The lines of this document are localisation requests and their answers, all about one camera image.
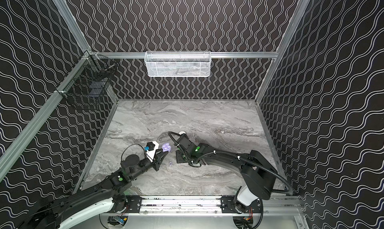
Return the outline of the purple earbud charging case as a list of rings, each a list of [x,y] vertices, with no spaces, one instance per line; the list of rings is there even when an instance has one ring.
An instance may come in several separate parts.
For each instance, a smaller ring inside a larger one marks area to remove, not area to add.
[[[162,151],[170,153],[172,151],[172,146],[169,143],[165,143],[162,145]]]

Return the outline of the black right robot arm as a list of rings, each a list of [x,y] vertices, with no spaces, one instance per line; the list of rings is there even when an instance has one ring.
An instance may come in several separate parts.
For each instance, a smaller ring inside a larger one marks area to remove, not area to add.
[[[208,144],[195,145],[187,134],[168,132],[177,150],[177,162],[199,168],[217,166],[239,173],[245,185],[238,189],[232,207],[236,213],[249,212],[254,201],[269,200],[271,194],[293,195],[293,187],[258,151],[237,154],[216,149]]]

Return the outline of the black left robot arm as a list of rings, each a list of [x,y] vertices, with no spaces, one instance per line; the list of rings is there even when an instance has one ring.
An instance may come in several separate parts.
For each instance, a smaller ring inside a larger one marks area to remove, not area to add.
[[[67,229],[97,214],[127,210],[124,192],[149,169],[158,171],[168,152],[155,150],[153,159],[129,155],[102,182],[62,199],[45,203],[27,216],[18,229]]]

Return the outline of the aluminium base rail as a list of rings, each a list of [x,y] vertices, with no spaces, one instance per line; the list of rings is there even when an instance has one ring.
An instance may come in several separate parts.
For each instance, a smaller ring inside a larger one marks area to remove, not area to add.
[[[91,218],[99,214],[136,216],[300,216],[297,197],[273,196],[255,200],[249,206],[235,202],[234,196],[121,196],[117,201],[106,199],[92,203],[75,217]]]

